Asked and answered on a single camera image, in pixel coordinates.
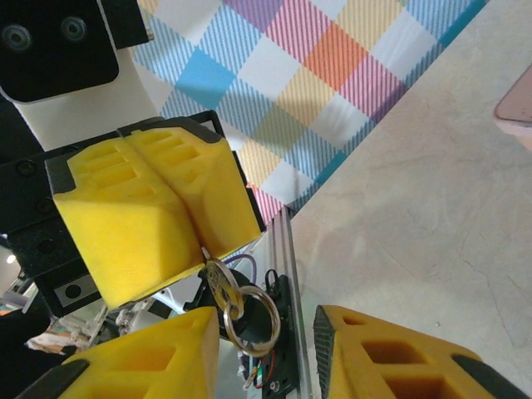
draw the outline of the yellow foam gripper pad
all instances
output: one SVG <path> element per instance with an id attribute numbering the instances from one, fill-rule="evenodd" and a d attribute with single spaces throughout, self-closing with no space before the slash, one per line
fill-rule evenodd
<path id="1" fill-rule="evenodd" d="M 109 308 L 203 266 L 183 201 L 123 138 L 67 163 L 75 188 L 53 200 Z"/>
<path id="2" fill-rule="evenodd" d="M 159 128 L 126 140 L 183 200 L 199 242 L 222 258 L 258 238 L 260 227 L 227 140 L 196 126 L 196 134 Z"/>
<path id="3" fill-rule="evenodd" d="M 339 306 L 318 306 L 314 344 L 324 398 L 492 397 L 451 356 L 458 345 Z"/>
<path id="4" fill-rule="evenodd" d="M 198 308 L 81 352 L 90 366 L 61 399 L 210 399 L 218 369 L 214 308 Z"/>

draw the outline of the plaid cloth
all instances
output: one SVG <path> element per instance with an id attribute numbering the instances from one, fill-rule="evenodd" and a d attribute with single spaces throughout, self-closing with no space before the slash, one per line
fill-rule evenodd
<path id="1" fill-rule="evenodd" d="M 264 221 L 299 209 L 487 0 L 140 0 L 164 117 L 215 110 Z"/>

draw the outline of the key ring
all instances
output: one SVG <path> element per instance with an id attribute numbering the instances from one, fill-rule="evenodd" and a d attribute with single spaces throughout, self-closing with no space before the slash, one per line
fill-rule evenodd
<path id="1" fill-rule="evenodd" d="M 242 295 L 249 295 L 264 304 L 272 321 L 272 337 L 267 342 L 249 342 L 248 345 L 246 345 L 242 338 L 237 337 L 234 330 L 233 320 L 231 319 L 231 304 L 229 302 L 227 302 L 224 308 L 225 331 L 227 332 L 229 340 L 245 354 L 252 357 L 265 356 L 273 349 L 273 346 L 279 338 L 281 332 L 281 317 L 279 316 L 275 302 L 262 289 L 253 285 L 246 285 L 240 287 L 240 292 Z"/>
<path id="2" fill-rule="evenodd" d="M 208 259 L 205 262 L 207 281 L 214 300 L 220 309 L 230 307 L 233 320 L 238 320 L 244 315 L 244 298 L 242 289 L 236 282 L 234 275 L 228 267 L 219 259 Z"/>

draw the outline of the concrete floor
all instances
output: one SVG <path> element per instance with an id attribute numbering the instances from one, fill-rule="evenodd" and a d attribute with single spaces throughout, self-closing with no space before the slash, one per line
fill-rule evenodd
<path id="1" fill-rule="evenodd" d="M 491 0 L 293 220 L 315 392 L 330 303 L 468 347 L 532 393 L 532 153 L 492 118 L 532 62 L 530 15 Z"/>

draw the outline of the colorful tablecloth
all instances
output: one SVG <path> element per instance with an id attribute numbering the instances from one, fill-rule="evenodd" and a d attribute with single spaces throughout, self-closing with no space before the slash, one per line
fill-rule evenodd
<path id="1" fill-rule="evenodd" d="M 218 113 L 268 222 L 308 201 L 486 2 L 140 0 L 155 40 L 135 62 L 162 116 Z"/>

